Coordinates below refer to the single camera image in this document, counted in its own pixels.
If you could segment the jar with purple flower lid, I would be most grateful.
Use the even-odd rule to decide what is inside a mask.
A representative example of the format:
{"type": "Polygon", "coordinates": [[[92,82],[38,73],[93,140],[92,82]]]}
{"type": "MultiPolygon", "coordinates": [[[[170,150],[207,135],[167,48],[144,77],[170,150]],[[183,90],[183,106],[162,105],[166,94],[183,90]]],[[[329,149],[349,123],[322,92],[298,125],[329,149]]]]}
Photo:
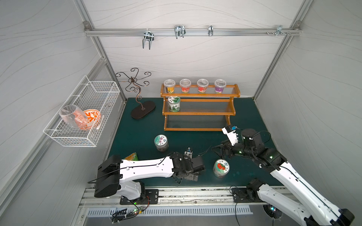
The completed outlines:
{"type": "Polygon", "coordinates": [[[169,147],[168,138],[166,135],[163,134],[157,135],[155,137],[154,144],[156,146],[156,149],[160,152],[165,152],[169,147]]]}

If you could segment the jar with green tree lid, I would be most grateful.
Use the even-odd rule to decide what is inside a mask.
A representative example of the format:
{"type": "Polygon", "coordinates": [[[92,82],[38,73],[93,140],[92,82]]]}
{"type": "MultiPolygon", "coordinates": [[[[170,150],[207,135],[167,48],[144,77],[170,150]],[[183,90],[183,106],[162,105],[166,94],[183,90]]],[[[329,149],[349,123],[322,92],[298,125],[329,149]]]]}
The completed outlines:
{"type": "Polygon", "coordinates": [[[178,96],[170,96],[168,97],[169,110],[171,112],[179,112],[180,111],[180,103],[181,98],[178,96]]]}

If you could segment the small clear red seed container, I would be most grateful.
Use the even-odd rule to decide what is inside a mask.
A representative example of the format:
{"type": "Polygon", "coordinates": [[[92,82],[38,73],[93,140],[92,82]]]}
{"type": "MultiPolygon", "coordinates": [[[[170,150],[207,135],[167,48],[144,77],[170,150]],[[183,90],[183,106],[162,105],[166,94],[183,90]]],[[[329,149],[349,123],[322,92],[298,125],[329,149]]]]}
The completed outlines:
{"type": "Polygon", "coordinates": [[[182,93],[189,93],[191,85],[192,85],[192,83],[189,79],[180,80],[180,87],[181,87],[182,93]]]}

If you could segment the small clear yellow seed container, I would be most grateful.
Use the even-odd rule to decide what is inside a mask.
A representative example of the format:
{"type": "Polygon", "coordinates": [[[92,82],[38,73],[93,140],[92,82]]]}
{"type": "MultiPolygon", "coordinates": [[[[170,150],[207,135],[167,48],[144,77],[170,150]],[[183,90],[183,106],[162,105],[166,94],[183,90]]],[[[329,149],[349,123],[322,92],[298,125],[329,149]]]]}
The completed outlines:
{"type": "Polygon", "coordinates": [[[164,87],[168,94],[173,94],[175,92],[176,82],[172,79],[168,79],[164,81],[164,87]]]}

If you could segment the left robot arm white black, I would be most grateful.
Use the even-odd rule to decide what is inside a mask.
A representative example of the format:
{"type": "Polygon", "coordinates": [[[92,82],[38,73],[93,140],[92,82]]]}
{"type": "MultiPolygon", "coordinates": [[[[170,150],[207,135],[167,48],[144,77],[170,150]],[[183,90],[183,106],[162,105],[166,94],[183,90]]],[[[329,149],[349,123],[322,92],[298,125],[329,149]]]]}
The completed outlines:
{"type": "Polygon", "coordinates": [[[119,194],[127,199],[145,198],[145,186],[141,179],[174,178],[197,181],[205,170],[201,156],[190,157],[173,152],[160,159],[130,161],[112,155],[97,168],[97,176],[89,181],[95,184],[94,197],[105,198],[119,194]]]}

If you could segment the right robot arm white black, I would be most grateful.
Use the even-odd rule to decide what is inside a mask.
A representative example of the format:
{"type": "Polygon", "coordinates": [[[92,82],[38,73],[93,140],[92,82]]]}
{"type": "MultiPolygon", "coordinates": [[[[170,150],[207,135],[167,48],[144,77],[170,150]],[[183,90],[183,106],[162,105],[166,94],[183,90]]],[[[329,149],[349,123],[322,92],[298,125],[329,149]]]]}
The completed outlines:
{"type": "Polygon", "coordinates": [[[236,132],[236,126],[221,129],[228,137],[218,145],[221,157],[240,156],[252,160],[270,173],[295,197],[296,201],[277,192],[267,183],[254,179],[247,185],[246,197],[253,202],[269,204],[271,212],[286,214],[301,226],[349,226],[355,219],[348,209],[334,205],[297,173],[288,160],[276,149],[266,148],[262,136],[254,129],[236,132]]]}

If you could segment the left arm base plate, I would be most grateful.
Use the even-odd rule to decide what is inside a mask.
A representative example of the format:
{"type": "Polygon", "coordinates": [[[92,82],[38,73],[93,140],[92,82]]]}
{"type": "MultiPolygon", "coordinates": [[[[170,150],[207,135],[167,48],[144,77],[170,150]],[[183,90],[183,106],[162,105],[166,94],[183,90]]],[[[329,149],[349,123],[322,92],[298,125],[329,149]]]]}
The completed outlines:
{"type": "Polygon", "coordinates": [[[141,197],[135,200],[128,200],[125,197],[121,197],[120,205],[147,205],[147,204],[158,204],[158,189],[146,189],[144,193],[141,194],[141,197]]]}

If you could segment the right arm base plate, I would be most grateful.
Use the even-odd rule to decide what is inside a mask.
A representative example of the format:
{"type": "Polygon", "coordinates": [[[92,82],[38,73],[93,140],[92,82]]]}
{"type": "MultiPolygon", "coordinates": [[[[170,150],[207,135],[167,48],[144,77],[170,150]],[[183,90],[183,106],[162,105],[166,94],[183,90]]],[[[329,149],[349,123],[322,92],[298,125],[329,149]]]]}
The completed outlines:
{"type": "Polygon", "coordinates": [[[262,203],[257,193],[250,188],[232,187],[229,189],[235,203],[262,203]]]}

